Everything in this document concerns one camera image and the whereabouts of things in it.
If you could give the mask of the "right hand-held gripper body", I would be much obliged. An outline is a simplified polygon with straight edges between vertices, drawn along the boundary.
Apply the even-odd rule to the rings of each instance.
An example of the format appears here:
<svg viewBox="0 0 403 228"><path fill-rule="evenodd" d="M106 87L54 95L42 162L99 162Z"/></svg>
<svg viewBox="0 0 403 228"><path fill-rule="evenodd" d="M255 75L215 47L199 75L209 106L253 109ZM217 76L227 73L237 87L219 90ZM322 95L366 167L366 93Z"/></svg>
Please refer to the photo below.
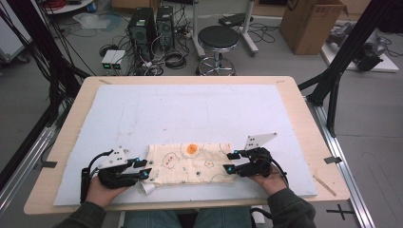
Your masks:
<svg viewBox="0 0 403 228"><path fill-rule="evenodd" d="M249 162L237 165L236 174L240 177L268 177L273 158L263 145L273 140L277 135L274 132L248 136L244 148L236 151L236 158L247 158Z"/></svg>

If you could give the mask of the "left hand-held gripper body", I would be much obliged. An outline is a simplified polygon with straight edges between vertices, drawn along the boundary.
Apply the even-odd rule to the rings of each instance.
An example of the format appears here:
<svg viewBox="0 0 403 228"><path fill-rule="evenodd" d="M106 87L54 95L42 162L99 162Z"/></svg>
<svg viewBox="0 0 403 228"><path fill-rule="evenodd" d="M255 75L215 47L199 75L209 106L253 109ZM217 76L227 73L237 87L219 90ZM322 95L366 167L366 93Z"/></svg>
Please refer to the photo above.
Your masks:
<svg viewBox="0 0 403 228"><path fill-rule="evenodd" d="M133 167L136 159L129 159L125 149L106 152L106 158L96 166L101 184L109 189L134 186L140 173L125 174L125 170Z"/></svg>

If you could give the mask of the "cream printed cloth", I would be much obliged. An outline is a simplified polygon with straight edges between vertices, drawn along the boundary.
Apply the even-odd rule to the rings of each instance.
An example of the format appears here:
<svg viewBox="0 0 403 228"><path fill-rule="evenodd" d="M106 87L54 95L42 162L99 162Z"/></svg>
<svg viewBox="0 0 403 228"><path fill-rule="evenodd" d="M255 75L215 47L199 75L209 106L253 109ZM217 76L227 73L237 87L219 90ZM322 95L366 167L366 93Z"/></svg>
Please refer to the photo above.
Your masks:
<svg viewBox="0 0 403 228"><path fill-rule="evenodd" d="M142 181L142 191L150 195L157 187L233 182L225 164L231 152L229 142L151 144L148 146L149 178Z"/></svg>

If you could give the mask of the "person's left hand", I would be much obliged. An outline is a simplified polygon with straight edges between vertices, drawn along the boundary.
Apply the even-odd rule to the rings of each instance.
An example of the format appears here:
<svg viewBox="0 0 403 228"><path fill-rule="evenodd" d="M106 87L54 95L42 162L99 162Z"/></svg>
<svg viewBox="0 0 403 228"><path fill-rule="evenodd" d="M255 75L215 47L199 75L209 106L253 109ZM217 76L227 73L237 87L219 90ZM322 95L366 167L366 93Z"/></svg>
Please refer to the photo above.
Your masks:
<svg viewBox="0 0 403 228"><path fill-rule="evenodd" d="M106 208L125 190L127 190L127 187L109 189L101 184L98 177L94 177L88 187L86 201L95 203L102 208Z"/></svg>

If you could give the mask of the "person's right hand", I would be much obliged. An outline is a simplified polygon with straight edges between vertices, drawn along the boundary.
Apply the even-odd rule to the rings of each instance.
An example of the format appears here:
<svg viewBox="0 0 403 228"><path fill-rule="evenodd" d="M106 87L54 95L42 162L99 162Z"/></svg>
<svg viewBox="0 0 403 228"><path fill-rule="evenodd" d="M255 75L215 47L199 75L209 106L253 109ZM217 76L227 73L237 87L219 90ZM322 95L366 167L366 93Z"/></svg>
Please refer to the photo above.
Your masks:
<svg viewBox="0 0 403 228"><path fill-rule="evenodd" d="M273 196L276 192L288 187L286 181L275 166L271 167L271 174L268 177L253 176L251 180L255 181L268 196Z"/></svg>

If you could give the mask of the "person's left leg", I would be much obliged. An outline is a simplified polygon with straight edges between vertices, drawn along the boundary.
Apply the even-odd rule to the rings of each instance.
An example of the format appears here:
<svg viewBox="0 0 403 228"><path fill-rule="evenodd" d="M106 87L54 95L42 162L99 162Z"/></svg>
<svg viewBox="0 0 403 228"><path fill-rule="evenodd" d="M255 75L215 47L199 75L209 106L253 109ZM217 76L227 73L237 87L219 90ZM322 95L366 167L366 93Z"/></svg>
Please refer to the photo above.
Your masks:
<svg viewBox="0 0 403 228"><path fill-rule="evenodd" d="M124 228L182 228L173 211L133 211L125 213Z"/></svg>

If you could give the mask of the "person's right leg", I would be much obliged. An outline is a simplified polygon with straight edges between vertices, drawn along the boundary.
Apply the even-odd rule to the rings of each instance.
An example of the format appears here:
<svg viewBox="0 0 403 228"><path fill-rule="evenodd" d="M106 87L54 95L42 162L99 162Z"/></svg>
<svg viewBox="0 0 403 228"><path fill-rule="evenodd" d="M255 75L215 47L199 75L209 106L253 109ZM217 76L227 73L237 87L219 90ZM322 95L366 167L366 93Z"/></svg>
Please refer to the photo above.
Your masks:
<svg viewBox="0 0 403 228"><path fill-rule="evenodd" d="M248 207L219 207L201 209L194 228L252 228Z"/></svg>

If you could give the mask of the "white table mat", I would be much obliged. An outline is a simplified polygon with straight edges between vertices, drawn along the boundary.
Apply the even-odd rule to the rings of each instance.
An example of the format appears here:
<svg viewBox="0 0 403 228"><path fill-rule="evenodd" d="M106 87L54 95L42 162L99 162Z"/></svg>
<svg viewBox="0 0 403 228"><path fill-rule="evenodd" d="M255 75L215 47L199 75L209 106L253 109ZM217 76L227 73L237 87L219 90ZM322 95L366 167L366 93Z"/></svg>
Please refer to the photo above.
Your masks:
<svg viewBox="0 0 403 228"><path fill-rule="evenodd" d="M126 150L146 159L151 144L230 143L231 152L248 136L276 132L265 146L301 197L317 188L294 127L275 85L102 85L78 135L64 171L55 205L80 201L81 171L99 164L103 152ZM233 182L157 187L150 195L142 183L120 195L119 203L260 199L263 191L235 175Z"/></svg>

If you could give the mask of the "thin wooden stick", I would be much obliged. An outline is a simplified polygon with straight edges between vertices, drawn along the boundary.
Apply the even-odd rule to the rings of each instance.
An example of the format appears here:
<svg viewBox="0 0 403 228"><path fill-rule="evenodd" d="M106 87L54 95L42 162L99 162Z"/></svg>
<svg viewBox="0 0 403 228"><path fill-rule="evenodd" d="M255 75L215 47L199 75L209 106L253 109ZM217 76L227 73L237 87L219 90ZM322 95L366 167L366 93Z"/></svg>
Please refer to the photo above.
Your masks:
<svg viewBox="0 0 403 228"><path fill-rule="evenodd" d="M330 194L332 194L334 197L336 197L336 192L328 186L323 180L321 180L319 177L313 175L314 179L321 185L323 186Z"/></svg>

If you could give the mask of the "white power supply box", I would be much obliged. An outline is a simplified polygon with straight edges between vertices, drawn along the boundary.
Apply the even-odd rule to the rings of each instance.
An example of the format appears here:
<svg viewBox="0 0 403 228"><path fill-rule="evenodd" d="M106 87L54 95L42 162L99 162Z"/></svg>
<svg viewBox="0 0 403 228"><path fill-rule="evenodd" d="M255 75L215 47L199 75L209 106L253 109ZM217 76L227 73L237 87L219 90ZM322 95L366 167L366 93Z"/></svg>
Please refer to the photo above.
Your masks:
<svg viewBox="0 0 403 228"><path fill-rule="evenodd" d="M112 69L112 61L115 56L116 51L114 49L110 49L106 52L103 60L102 60L102 66L104 70L110 70Z"/></svg>
<svg viewBox="0 0 403 228"><path fill-rule="evenodd" d="M125 60L125 51L124 50L116 50L114 57L111 61L112 68L114 70L123 70L126 67Z"/></svg>

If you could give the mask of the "black round stool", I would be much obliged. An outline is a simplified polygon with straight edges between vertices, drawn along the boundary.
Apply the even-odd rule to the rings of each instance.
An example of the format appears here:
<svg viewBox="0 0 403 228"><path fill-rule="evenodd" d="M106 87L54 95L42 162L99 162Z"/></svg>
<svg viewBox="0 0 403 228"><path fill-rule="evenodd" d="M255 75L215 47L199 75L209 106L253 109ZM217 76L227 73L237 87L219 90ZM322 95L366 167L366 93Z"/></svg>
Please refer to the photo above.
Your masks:
<svg viewBox="0 0 403 228"><path fill-rule="evenodd" d="M196 73L201 76L233 76L236 70L231 61L222 57L224 52L234 49L240 42L238 33L224 26L203 28L198 34L198 43L203 49L213 52L212 56L200 60Z"/></svg>

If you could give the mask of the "large black computer tower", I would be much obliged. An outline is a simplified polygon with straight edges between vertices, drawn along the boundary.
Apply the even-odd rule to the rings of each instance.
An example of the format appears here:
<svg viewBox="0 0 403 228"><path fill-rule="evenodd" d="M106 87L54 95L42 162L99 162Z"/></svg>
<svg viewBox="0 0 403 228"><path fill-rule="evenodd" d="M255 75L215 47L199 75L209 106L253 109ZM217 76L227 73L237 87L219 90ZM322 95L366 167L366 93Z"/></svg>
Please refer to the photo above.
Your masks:
<svg viewBox="0 0 403 228"><path fill-rule="evenodd" d="M146 61L154 57L152 42L157 38L154 11L152 8L136 8L127 26L130 41Z"/></svg>

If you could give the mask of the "brown cardboard box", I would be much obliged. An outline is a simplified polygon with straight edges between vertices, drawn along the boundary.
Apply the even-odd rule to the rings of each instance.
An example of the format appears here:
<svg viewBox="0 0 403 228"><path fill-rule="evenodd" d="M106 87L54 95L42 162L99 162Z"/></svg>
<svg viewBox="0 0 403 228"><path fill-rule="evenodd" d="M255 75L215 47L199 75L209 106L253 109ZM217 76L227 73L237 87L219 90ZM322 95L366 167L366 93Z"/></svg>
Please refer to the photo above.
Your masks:
<svg viewBox="0 0 403 228"><path fill-rule="evenodd" d="M319 54L346 5L340 0L288 0L280 34L296 55Z"/></svg>

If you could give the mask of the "clear plastic sheet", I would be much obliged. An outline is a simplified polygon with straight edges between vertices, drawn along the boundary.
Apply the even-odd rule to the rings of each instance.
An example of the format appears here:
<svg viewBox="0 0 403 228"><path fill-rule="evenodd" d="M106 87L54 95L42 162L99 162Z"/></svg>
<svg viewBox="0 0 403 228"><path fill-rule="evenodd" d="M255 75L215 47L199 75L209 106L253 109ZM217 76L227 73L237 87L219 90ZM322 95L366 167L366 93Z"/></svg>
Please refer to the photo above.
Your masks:
<svg viewBox="0 0 403 228"><path fill-rule="evenodd" d="M82 29L106 29L110 24L109 20L101 19L96 14L86 12L76 14L72 19L78 22Z"/></svg>

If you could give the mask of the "grey device on white board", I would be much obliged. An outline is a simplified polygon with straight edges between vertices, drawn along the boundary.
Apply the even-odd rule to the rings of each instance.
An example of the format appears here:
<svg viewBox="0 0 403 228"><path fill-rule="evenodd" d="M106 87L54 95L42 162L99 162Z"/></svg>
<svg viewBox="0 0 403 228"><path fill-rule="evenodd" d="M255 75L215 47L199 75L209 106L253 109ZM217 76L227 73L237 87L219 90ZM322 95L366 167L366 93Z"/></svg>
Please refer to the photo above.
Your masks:
<svg viewBox="0 0 403 228"><path fill-rule="evenodd" d="M321 49L321 54L329 65L335 59L336 54L353 31L355 23L335 24ZM377 31L373 31L358 54L347 66L348 70L397 72L399 68L386 56L387 39L380 37Z"/></svg>

